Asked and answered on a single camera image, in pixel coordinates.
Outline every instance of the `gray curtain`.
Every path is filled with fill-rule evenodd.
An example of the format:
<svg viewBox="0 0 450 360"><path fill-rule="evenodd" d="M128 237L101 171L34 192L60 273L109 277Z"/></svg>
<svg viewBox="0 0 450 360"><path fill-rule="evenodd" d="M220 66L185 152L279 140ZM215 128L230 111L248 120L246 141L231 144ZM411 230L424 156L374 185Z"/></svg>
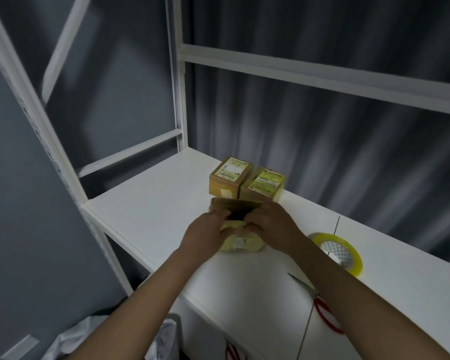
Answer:
<svg viewBox="0 0 450 360"><path fill-rule="evenodd" d="M450 0L183 0L185 42L450 83ZM187 65L190 145L450 261L450 115Z"/></svg>

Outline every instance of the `person's right hand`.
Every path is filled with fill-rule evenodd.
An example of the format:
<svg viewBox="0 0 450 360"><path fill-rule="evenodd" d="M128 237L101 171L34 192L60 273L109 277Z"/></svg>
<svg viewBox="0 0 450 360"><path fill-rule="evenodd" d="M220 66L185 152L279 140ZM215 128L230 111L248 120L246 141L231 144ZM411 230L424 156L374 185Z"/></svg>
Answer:
<svg viewBox="0 0 450 360"><path fill-rule="evenodd" d="M293 218L276 202L264 202L248 213L244 221L246 230L255 232L267 245L287 255L293 253L294 244L306 238Z"/></svg>

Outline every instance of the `person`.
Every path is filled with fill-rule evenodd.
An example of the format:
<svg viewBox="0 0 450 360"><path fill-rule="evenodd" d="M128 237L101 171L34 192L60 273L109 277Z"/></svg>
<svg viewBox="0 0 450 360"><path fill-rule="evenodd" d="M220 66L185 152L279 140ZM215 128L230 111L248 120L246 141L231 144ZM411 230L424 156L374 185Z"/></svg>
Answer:
<svg viewBox="0 0 450 360"><path fill-rule="evenodd" d="M210 208L186 229L180 246L71 355L71 360L143 359L193 273L235 229L220 231L229 211ZM450 360L450 354L400 311L330 259L285 209L264 203L246 215L246 230L288 254L325 300L364 360Z"/></svg>

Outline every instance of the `white plastic bag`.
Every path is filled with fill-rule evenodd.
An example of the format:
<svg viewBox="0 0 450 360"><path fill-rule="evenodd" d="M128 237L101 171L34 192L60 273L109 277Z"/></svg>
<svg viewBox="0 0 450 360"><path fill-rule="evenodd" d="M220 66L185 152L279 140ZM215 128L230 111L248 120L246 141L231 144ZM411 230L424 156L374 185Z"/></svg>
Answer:
<svg viewBox="0 0 450 360"><path fill-rule="evenodd" d="M59 334L43 355L42 360L56 360L62 354L71 354L107 317L87 317ZM163 321L145 355L145 360L179 360L177 323L175 321L171 319Z"/></svg>

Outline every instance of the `white metal shelf frame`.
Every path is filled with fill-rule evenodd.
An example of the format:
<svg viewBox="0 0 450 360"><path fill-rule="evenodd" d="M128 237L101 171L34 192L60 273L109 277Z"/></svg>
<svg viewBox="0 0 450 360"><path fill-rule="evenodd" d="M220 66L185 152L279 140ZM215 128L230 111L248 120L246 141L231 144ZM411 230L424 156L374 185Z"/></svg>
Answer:
<svg viewBox="0 0 450 360"><path fill-rule="evenodd" d="M0 70L10 85L28 121L75 203L80 207L88 201L79 178L109 167L132 155L169 139L176 138L178 151L188 146L187 109L185 97L185 62L303 84L355 96L398 103L450 114L450 84L416 78L400 77L344 67L308 63L265 55L208 48L183 43L181 0L164 0L167 20L175 129L138 145L117 152L75 171L64 151L44 105L48 102L80 24L91 0L75 0L61 32L40 87L34 90L0 21ZM99 243L117 278L132 292L105 234L86 216L85 221Z"/></svg>

